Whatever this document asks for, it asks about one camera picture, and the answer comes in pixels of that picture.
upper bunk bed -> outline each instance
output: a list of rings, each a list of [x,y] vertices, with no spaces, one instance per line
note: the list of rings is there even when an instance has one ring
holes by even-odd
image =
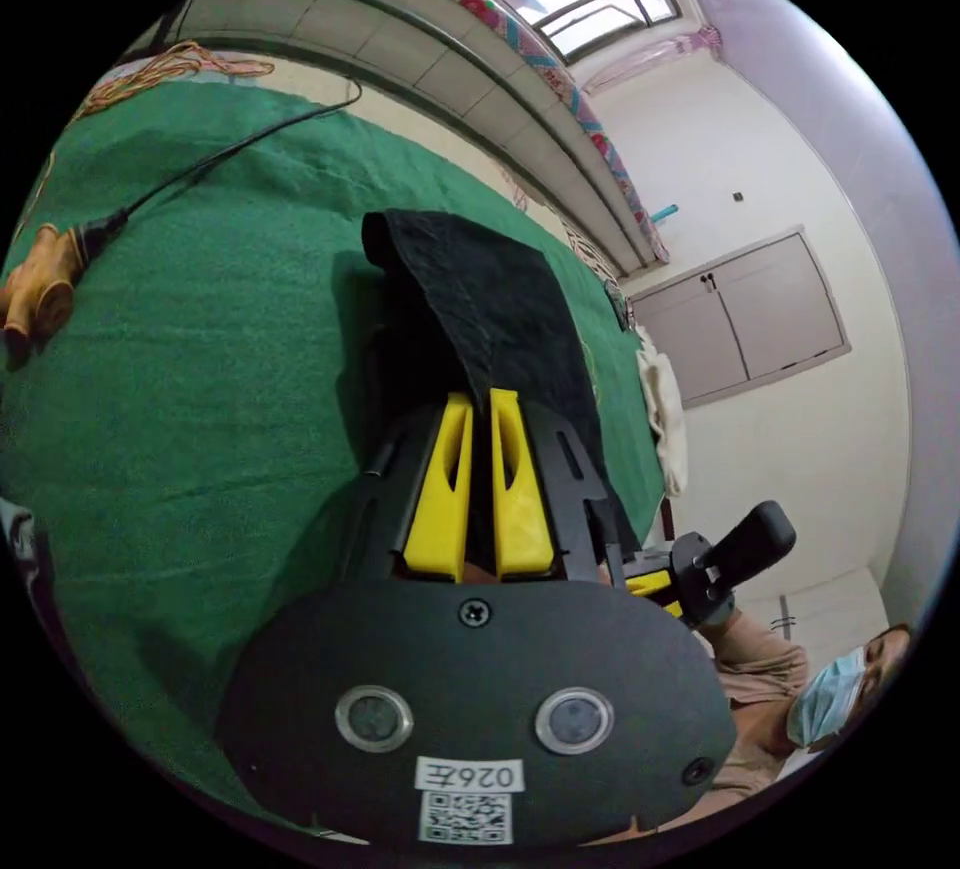
[[[183,39],[349,71],[496,158],[614,280],[669,254],[570,73],[496,0],[189,0],[124,61]]]

qr code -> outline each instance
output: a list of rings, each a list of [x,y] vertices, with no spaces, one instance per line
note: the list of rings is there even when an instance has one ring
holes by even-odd
[[[420,838],[458,845],[509,845],[510,806],[509,793],[425,792]]]

pink floral sheet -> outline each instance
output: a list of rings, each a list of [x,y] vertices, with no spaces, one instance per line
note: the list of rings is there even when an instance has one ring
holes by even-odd
[[[640,234],[650,244],[661,262],[669,262],[670,255],[660,238],[647,210],[640,202],[637,190],[627,174],[623,160],[607,138],[585,96],[574,83],[566,67],[557,60],[540,41],[536,33],[526,24],[515,19],[495,0],[453,0],[473,13],[481,22],[489,26],[503,39],[511,49],[522,56],[526,63],[540,74],[544,81],[556,93],[557,98],[573,113],[583,127],[597,151],[603,156],[613,173],[620,191],[633,212]]]

wall cabinet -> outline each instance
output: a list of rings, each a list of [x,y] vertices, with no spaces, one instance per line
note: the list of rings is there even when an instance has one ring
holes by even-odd
[[[634,317],[673,365],[685,407],[849,352],[802,227],[639,293]]]

cabinet door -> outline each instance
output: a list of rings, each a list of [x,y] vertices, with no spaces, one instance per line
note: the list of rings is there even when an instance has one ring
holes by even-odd
[[[720,296],[694,278],[633,305],[636,321],[673,366],[684,403],[747,381]]]
[[[750,379],[843,345],[817,266],[799,235],[713,270]]]

